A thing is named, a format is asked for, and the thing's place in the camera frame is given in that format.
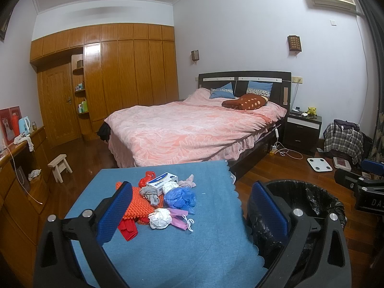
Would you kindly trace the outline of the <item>red cloth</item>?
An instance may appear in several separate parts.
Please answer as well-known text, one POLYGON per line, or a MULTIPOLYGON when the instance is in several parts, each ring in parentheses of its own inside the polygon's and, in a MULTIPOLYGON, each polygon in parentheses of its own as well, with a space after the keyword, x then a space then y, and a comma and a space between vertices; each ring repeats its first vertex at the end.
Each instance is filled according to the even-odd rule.
POLYGON ((133 219, 123 218, 120 221, 118 229, 126 241, 130 241, 134 239, 138 234, 137 226, 133 219))

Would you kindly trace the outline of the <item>orange knitted cloth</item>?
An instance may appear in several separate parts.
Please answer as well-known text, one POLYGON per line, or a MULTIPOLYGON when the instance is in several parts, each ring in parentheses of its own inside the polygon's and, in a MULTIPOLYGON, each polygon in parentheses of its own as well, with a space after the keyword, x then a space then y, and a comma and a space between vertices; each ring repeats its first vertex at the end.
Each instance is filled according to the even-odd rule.
POLYGON ((124 220, 141 221, 141 224, 149 223, 149 214, 153 213, 157 208, 163 208, 163 195, 159 197, 159 204, 156 206, 150 205, 150 202, 139 194, 140 188, 132 187, 133 197, 128 209, 123 215, 124 220))

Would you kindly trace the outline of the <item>white tissue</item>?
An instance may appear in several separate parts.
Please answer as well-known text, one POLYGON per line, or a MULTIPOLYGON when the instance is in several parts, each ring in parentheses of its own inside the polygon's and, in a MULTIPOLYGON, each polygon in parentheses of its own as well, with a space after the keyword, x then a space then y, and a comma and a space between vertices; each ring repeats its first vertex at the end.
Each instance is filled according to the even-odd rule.
POLYGON ((148 219, 152 229, 165 229, 171 224, 173 218, 168 209, 158 208, 148 215, 148 219))

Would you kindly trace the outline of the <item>grey sock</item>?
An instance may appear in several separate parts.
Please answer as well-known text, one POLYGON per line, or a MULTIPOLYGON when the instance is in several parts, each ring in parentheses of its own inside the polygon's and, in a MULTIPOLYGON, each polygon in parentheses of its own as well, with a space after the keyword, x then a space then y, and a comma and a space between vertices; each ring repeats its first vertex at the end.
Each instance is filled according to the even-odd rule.
POLYGON ((157 195, 157 190, 152 186, 144 186, 140 188, 139 194, 146 199, 151 206, 158 206, 159 205, 159 196, 157 195))

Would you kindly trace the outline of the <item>pink face mask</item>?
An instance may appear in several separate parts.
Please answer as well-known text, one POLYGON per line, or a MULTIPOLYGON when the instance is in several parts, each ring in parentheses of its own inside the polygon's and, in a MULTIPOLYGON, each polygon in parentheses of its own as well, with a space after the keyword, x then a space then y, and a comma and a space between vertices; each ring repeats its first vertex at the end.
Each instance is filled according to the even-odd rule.
POLYGON ((172 218, 171 224, 174 227, 177 227, 184 231, 188 230, 190 232, 193 232, 192 225, 195 223, 195 221, 192 218, 188 217, 188 211, 173 208, 168 208, 168 211, 170 212, 172 218))

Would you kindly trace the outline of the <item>red plastic bag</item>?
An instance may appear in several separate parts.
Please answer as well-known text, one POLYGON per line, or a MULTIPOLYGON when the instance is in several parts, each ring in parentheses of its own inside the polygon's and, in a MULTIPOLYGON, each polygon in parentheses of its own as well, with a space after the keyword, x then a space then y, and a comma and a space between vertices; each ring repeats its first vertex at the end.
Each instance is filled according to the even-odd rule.
POLYGON ((139 187, 140 188, 143 188, 144 186, 146 186, 146 184, 153 180, 154 178, 156 178, 156 174, 155 172, 153 171, 146 171, 145 172, 145 177, 141 178, 140 181, 139 181, 139 187))

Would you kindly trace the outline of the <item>white blue carton box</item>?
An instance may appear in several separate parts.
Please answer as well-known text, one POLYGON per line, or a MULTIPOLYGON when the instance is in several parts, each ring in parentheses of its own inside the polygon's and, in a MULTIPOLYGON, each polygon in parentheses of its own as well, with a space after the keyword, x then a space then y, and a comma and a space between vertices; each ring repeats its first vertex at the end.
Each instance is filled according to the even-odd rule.
POLYGON ((168 182, 178 182, 178 176, 171 174, 169 172, 165 172, 162 175, 157 176, 156 178, 147 182, 147 186, 155 189, 156 194, 160 196, 163 193, 163 186, 168 182))

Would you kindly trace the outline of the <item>blue plastic bag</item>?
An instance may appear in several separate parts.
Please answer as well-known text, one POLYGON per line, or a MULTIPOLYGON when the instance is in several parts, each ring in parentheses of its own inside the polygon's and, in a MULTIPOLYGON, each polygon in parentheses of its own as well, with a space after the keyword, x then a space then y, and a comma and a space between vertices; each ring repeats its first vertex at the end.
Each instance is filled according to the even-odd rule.
POLYGON ((164 202, 172 209, 187 211, 190 215, 195 214, 197 203, 196 194, 189 187, 177 187, 164 195, 164 202))

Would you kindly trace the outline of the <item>pink tissue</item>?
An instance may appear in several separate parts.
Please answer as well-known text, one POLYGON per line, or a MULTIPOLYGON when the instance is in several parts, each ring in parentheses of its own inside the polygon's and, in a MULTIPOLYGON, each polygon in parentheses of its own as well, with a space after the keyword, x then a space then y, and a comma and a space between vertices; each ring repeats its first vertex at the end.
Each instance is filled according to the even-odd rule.
POLYGON ((180 180, 178 182, 178 185, 180 187, 187 187, 187 188, 194 188, 197 186, 197 184, 194 182, 194 175, 191 174, 186 180, 180 180))

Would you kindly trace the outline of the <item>plaid shirt on chair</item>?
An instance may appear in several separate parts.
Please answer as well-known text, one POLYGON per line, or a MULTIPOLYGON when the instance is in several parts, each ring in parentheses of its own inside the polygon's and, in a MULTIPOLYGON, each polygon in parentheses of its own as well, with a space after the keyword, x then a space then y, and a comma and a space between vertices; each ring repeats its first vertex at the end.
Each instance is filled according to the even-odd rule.
POLYGON ((338 151, 351 158, 353 164, 359 164, 363 156, 363 133, 360 127, 345 120, 334 119, 325 129, 324 151, 338 151))

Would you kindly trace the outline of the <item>blue table cloth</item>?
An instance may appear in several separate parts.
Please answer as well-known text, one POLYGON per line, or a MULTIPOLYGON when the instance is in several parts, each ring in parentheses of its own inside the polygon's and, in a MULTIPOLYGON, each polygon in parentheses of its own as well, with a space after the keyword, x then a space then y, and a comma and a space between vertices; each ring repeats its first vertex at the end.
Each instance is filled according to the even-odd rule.
POLYGON ((252 242, 226 161, 156 166, 181 180, 193 176, 197 203, 191 230, 138 226, 116 232, 103 248, 130 287, 255 287, 266 273, 252 242))

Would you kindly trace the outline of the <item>right blue pillow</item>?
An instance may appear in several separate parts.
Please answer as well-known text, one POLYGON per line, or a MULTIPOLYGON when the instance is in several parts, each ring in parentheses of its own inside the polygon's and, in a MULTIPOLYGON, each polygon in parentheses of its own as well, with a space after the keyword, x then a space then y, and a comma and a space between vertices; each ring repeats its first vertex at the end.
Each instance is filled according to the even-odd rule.
POLYGON ((248 82, 247 93, 270 98, 272 88, 273 88, 272 83, 250 81, 248 82))

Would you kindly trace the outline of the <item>pink bed duvet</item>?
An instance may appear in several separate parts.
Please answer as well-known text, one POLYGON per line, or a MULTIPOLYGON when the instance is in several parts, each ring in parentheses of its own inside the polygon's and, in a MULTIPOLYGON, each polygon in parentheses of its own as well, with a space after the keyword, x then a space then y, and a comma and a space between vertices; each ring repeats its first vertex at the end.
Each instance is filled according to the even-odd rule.
POLYGON ((226 149, 235 133, 222 102, 197 89, 182 102, 116 111, 105 119, 108 148, 121 168, 233 159, 244 146, 226 149))

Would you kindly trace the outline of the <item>wooden wardrobe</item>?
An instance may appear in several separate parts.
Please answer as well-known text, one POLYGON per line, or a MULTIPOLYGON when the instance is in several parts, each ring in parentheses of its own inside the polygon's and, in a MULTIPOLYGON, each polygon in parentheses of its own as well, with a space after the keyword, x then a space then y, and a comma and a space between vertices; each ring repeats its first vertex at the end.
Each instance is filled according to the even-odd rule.
POLYGON ((30 63, 51 146, 94 138, 115 111, 178 100, 174 27, 102 24, 33 40, 30 63))

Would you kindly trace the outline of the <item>red picture frame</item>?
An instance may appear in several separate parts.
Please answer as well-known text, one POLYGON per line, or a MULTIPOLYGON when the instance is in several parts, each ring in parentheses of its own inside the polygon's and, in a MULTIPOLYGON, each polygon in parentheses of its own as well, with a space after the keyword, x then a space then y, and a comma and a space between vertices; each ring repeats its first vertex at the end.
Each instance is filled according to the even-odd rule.
POLYGON ((7 145, 14 142, 19 132, 19 119, 21 119, 21 111, 19 106, 11 108, 3 108, 0 111, 1 129, 3 137, 7 145))

